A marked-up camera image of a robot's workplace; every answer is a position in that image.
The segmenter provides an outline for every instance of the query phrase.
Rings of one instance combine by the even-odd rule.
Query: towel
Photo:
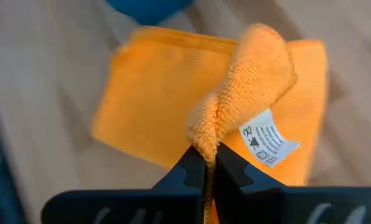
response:
[[[252,38],[250,43],[242,43],[239,49],[236,41],[217,37],[157,27],[135,31],[128,44],[118,49],[112,58],[110,77],[93,121],[94,138],[170,169],[189,145],[196,143],[190,141],[190,134],[187,138],[187,127],[195,126],[200,121],[198,116],[205,116],[207,123],[220,123],[220,129],[216,130],[217,125],[214,125],[214,131],[207,130],[216,135],[214,143],[221,140],[255,167],[286,185],[304,185],[325,109],[324,44],[319,40],[284,43],[271,29],[260,27],[264,32],[251,29],[251,34],[246,34],[246,37],[256,38]],[[260,47],[258,42],[266,40],[265,32],[270,33],[267,38],[274,39],[276,44],[262,44]],[[249,44],[257,47],[251,50],[254,54],[250,57],[249,50],[244,48]],[[271,50],[278,51],[277,47],[285,50],[279,58],[270,59]],[[267,58],[259,60],[260,54]],[[245,61],[237,61],[244,56],[247,56]],[[278,60],[284,64],[273,64]],[[223,91],[231,87],[223,83],[237,82],[237,69],[241,67],[236,65],[250,62],[259,65],[252,69],[251,74],[261,76],[255,84],[248,85],[261,85],[255,86],[257,89],[251,90],[247,96],[261,95],[250,99],[255,104],[245,105],[248,111],[239,108],[235,111],[239,114],[234,116],[234,111],[227,109],[231,102],[226,102]],[[273,71],[282,67],[287,72],[275,75]],[[230,100],[237,98],[235,88],[229,92],[235,93]],[[196,106],[203,98],[202,104]],[[223,113],[215,114],[219,105]],[[266,107],[270,107],[281,135],[300,143],[273,168],[254,157],[237,129],[237,125]],[[222,117],[228,116],[226,112],[232,114],[232,118],[239,116],[241,119],[222,123]],[[190,114],[196,118],[189,119]],[[213,157],[214,152],[205,159]]]

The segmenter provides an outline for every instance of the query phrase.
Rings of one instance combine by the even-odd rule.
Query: white label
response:
[[[300,143],[285,140],[281,136],[274,124],[270,109],[252,118],[239,129],[249,151],[257,160],[270,168],[300,146]]]

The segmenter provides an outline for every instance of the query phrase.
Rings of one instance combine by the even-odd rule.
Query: blurry background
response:
[[[160,26],[237,39],[254,22],[326,43],[309,184],[371,185],[371,0],[196,0]],[[110,55],[137,26],[103,0],[0,0],[0,135],[32,222],[64,190],[148,188],[166,173],[88,132]]]

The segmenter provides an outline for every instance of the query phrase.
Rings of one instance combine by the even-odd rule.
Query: orange microfiber towel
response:
[[[144,27],[113,56],[92,132],[117,150],[167,168],[191,143],[214,163],[215,144],[222,141],[278,181],[304,185],[325,97],[321,41],[285,44],[275,31],[256,26],[237,49],[232,40]],[[300,144],[274,167],[256,159],[238,130],[269,107],[279,133]],[[208,146],[198,145],[198,132]]]

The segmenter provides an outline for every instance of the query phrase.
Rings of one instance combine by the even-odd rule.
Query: wooden floor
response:
[[[311,185],[371,185],[371,0],[196,0],[164,27],[238,38],[266,23],[321,39],[329,100]],[[166,171],[94,141],[109,57],[137,25],[101,0],[0,0],[0,131],[29,218],[69,189],[145,188]]]

